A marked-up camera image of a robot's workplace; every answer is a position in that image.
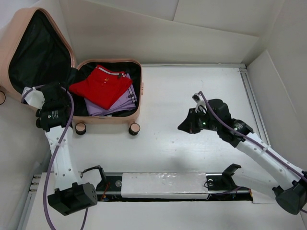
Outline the red shorts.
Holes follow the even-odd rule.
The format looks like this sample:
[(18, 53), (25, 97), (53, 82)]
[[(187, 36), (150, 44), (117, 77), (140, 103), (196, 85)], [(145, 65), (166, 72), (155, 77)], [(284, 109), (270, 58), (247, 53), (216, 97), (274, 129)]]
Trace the red shorts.
[(132, 83), (125, 72), (113, 72), (98, 65), (85, 80), (72, 84), (69, 91), (108, 110)]

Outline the pink hard-shell suitcase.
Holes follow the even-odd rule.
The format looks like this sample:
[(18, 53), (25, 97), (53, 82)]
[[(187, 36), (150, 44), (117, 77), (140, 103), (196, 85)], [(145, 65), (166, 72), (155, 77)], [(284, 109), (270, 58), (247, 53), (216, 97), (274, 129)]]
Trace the pink hard-shell suitcase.
[[(142, 69), (135, 60), (94, 59), (76, 65), (73, 51), (50, 14), (42, 8), (22, 8), (13, 16), (0, 42), (0, 84), (21, 101), (25, 87), (59, 82), (73, 98), (72, 128), (83, 135), (87, 124), (129, 123), (129, 133), (137, 135), (140, 126)], [(90, 116), (85, 98), (69, 91), (72, 84), (85, 80), (96, 66), (130, 75), (137, 96), (136, 108), (106, 116)]]

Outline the purple shorts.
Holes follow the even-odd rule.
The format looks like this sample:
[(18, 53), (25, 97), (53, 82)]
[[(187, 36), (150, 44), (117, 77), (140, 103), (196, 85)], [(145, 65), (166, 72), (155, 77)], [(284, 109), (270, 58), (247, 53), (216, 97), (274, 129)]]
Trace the purple shorts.
[(85, 99), (86, 108), (90, 116), (106, 116), (115, 112), (120, 112), (125, 110), (130, 111), (136, 108), (136, 102), (137, 102), (137, 96), (134, 91), (133, 84), (108, 110), (99, 107), (98, 105), (92, 103), (88, 99)]

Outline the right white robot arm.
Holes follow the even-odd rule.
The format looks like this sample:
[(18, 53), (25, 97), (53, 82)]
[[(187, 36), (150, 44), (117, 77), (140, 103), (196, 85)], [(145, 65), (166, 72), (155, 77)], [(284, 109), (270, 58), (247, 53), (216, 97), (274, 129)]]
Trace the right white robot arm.
[(255, 190), (275, 199), (283, 210), (293, 215), (303, 211), (307, 203), (307, 172), (274, 151), (244, 121), (232, 118), (228, 105), (221, 99), (207, 100), (203, 92), (192, 98), (196, 107), (189, 109), (178, 130), (189, 134), (214, 131), (221, 140), (249, 156), (270, 175), (270, 178), (262, 178), (258, 173), (231, 164), (222, 173), (223, 186)]

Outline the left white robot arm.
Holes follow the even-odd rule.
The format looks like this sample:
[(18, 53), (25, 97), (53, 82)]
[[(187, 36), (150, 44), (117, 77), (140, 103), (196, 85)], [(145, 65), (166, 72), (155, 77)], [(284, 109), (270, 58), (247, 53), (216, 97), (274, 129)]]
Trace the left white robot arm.
[(94, 174), (90, 183), (83, 181), (73, 161), (70, 144), (73, 128), (72, 95), (58, 82), (25, 87), (21, 102), (37, 109), (36, 126), (45, 132), (51, 151), (50, 167), (54, 173), (54, 193), (45, 200), (60, 214), (67, 216), (95, 206), (96, 190), (102, 190), (107, 178)]

